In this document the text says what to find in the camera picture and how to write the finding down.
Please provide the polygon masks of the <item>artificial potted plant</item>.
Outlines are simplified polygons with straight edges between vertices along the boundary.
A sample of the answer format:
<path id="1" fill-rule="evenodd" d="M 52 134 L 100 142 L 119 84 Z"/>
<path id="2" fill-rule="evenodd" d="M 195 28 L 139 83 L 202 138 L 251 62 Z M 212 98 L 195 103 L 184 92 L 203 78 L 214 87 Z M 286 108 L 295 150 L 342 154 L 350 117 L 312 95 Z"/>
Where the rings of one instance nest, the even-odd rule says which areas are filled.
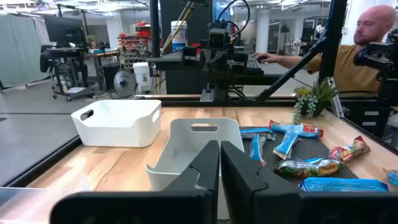
<path id="1" fill-rule="evenodd" d="M 332 78 L 325 78 L 321 82 L 317 79 L 311 88 L 295 88 L 294 93 L 296 104 L 293 123 L 300 124 L 303 116 L 307 119 L 318 116 L 338 94 L 338 90 Z"/>

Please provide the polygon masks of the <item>red parts bin shelf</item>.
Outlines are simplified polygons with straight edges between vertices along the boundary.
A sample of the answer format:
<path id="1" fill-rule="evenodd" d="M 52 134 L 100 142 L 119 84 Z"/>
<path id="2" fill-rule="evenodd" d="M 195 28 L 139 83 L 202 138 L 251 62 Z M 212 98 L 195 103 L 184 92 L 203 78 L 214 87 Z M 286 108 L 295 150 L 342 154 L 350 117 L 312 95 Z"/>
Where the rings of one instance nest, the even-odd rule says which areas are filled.
<path id="1" fill-rule="evenodd" d="M 146 62 L 152 55 L 150 24 L 138 22 L 129 26 L 129 32 L 118 37 L 121 68 L 133 69 L 137 62 Z"/>

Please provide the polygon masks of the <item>green curtain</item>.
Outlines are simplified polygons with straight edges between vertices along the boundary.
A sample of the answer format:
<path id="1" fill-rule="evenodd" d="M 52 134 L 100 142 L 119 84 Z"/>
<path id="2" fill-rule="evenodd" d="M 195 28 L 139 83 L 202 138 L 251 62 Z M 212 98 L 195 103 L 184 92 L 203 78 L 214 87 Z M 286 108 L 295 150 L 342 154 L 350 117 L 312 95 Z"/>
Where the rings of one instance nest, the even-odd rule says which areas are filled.
<path id="1" fill-rule="evenodd" d="M 0 14 L 0 83 L 13 87 L 43 80 L 41 43 L 34 20 Z"/>

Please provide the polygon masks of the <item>green blue granola bar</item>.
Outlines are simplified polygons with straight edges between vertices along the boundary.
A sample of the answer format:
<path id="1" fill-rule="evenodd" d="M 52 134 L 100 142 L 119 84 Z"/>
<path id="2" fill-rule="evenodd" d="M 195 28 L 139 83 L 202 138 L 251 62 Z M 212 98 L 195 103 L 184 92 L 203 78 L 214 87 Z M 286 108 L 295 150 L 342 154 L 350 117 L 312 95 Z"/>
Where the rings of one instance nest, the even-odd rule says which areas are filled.
<path id="1" fill-rule="evenodd" d="M 274 173 L 290 177 L 321 177 L 338 171 L 341 162 L 330 158 L 285 159 L 274 167 Z"/>

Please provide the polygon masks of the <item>black waste bin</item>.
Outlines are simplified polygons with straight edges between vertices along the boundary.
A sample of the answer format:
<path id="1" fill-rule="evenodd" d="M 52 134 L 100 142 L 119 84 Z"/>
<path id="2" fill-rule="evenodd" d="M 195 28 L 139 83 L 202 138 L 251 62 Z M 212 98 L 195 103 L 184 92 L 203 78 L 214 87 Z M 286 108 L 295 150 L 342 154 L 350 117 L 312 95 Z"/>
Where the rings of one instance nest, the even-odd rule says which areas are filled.
<path id="1" fill-rule="evenodd" d="M 102 66 L 103 68 L 103 73 L 104 73 L 104 79 L 105 79 L 105 85 L 106 85 L 106 90 L 110 91 L 114 88 L 114 77 L 116 73 L 120 69 L 120 63 L 119 62 L 111 62 L 106 65 Z"/>

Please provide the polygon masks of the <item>white blue container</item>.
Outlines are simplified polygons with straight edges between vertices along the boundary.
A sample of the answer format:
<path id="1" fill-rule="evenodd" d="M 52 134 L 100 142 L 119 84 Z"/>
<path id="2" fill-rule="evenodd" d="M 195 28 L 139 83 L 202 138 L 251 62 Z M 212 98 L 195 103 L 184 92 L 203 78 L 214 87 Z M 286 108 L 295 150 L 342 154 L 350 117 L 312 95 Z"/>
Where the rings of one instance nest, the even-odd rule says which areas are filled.
<path id="1" fill-rule="evenodd" d="M 183 21 L 172 21 L 171 23 L 171 35 L 174 35 L 175 31 L 180 27 L 180 30 L 172 38 L 172 51 L 180 51 L 187 44 L 187 23 Z"/>

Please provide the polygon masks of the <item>white bucket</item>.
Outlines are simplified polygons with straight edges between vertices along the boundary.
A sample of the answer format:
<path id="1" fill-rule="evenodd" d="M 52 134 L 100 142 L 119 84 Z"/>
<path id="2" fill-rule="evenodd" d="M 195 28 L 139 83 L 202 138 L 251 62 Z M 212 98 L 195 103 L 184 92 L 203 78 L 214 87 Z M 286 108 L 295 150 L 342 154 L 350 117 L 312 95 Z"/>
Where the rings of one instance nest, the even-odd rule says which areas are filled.
<path id="1" fill-rule="evenodd" d="M 150 92 L 152 78 L 150 77 L 150 66 L 147 62 L 137 62 L 133 64 L 134 73 L 136 75 L 138 91 Z"/>

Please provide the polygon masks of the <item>black drawer cabinet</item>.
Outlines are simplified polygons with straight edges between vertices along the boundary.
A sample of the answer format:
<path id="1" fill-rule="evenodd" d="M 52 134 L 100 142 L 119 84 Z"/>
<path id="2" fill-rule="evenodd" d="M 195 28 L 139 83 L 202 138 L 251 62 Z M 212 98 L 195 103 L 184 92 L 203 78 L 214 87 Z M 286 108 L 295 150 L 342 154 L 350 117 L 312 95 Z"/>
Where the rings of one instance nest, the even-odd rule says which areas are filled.
<path id="1" fill-rule="evenodd" d="M 377 138 L 382 138 L 392 108 L 384 100 L 343 98 L 345 117 Z"/>

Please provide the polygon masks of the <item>black computer monitor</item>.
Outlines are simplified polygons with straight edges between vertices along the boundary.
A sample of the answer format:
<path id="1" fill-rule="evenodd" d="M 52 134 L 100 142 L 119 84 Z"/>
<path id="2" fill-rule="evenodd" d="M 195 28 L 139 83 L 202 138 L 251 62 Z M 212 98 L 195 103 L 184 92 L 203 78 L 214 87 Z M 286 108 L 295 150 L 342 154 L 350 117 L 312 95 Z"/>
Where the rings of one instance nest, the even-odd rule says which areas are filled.
<path id="1" fill-rule="evenodd" d="M 49 41 L 58 45 L 84 44 L 85 31 L 80 19 L 68 17 L 44 16 Z"/>

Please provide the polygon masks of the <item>black tall cabinet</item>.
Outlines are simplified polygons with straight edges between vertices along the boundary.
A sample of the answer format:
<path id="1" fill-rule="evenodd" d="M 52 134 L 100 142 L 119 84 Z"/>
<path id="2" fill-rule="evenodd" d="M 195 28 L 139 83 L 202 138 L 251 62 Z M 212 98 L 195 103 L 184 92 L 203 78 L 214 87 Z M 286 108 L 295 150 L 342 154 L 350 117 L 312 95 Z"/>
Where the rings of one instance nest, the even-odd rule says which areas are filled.
<path id="1" fill-rule="evenodd" d="M 208 37 L 208 24 L 212 21 L 213 0 L 159 0 L 160 24 L 162 31 L 161 54 L 172 51 L 172 38 L 180 27 L 171 35 L 171 22 L 183 21 L 187 23 L 187 44 L 200 43 Z"/>

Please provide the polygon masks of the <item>dark woven placemat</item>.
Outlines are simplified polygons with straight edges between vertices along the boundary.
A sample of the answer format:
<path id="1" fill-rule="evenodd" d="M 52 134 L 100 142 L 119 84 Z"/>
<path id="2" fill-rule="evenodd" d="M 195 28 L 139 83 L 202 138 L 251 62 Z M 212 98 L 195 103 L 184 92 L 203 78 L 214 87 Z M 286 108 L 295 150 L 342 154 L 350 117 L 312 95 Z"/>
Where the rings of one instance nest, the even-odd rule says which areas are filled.
<path id="1" fill-rule="evenodd" d="M 256 131 L 256 134 L 271 134 L 274 136 L 274 140 L 268 139 L 262 147 L 262 158 L 266 162 L 266 169 L 273 173 L 274 168 L 282 160 L 282 158 L 273 153 L 273 150 L 282 142 L 284 133 L 276 131 L 270 132 L 268 128 L 264 127 L 240 127 L 240 131 L 242 133 L 245 133 L 247 129 L 250 133 L 254 133 L 254 131 Z M 329 151 L 330 150 L 319 139 L 300 138 L 293 146 L 291 158 L 301 160 L 327 158 Z M 333 173 L 330 177 L 358 179 L 358 176 L 346 166 L 341 166 L 338 171 Z"/>

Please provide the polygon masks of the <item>wooden workbench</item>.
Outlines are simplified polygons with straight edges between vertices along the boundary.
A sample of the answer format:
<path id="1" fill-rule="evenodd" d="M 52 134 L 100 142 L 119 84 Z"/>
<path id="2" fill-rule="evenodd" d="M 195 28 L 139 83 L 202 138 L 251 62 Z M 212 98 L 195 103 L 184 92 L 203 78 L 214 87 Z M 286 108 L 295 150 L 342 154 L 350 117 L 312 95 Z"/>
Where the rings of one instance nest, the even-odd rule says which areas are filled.
<path id="1" fill-rule="evenodd" d="M 96 75 L 96 82 L 98 84 L 98 89 L 99 91 L 104 92 L 105 91 L 105 80 L 101 76 L 101 67 L 102 67 L 102 58 L 107 58 L 107 57 L 116 57 L 117 61 L 119 61 L 119 57 L 121 55 L 120 50 L 110 50 L 110 51 L 103 51 L 100 53 L 88 53 L 85 54 L 84 59 L 86 60 L 92 60 L 94 63 L 94 68 L 95 68 L 95 75 Z"/>

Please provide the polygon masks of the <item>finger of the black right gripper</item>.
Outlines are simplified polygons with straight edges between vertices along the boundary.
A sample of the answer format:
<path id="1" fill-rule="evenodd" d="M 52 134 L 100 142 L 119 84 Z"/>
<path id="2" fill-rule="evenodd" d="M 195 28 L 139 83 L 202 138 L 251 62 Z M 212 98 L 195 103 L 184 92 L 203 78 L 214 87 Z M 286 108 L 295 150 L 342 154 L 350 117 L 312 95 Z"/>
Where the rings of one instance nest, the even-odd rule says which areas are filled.
<path id="1" fill-rule="evenodd" d="M 229 79 L 229 65 L 227 64 L 227 62 L 228 62 L 228 54 L 226 52 L 222 52 L 218 62 L 219 65 L 218 80 L 221 82 L 226 82 Z"/>
<path id="2" fill-rule="evenodd" d="M 217 51 L 212 51 L 211 52 L 211 58 L 209 60 L 208 63 L 208 69 L 209 69 L 209 77 L 210 77 L 210 81 L 211 82 L 215 82 L 216 81 L 216 77 L 218 74 L 217 71 Z"/>

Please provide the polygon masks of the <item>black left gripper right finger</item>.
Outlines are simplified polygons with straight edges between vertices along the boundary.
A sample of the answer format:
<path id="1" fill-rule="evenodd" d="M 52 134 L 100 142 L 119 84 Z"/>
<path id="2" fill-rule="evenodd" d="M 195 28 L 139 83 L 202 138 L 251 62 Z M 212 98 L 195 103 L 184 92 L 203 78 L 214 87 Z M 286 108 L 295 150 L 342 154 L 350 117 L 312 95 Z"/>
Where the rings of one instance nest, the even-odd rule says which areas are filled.
<path id="1" fill-rule="evenodd" d="M 398 224 L 398 193 L 305 192 L 228 141 L 220 157 L 233 224 Z"/>

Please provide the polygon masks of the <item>dark blue granola bar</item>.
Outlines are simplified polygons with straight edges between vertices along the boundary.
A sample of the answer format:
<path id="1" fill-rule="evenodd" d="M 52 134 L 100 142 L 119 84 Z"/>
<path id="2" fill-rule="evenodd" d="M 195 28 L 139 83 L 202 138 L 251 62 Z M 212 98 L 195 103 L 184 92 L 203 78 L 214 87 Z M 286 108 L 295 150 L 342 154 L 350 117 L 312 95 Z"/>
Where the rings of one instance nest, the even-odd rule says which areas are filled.
<path id="1" fill-rule="evenodd" d="M 265 137 L 267 140 L 275 140 L 275 134 L 269 128 L 241 129 L 240 135 L 242 139 L 254 139 L 258 135 Z"/>

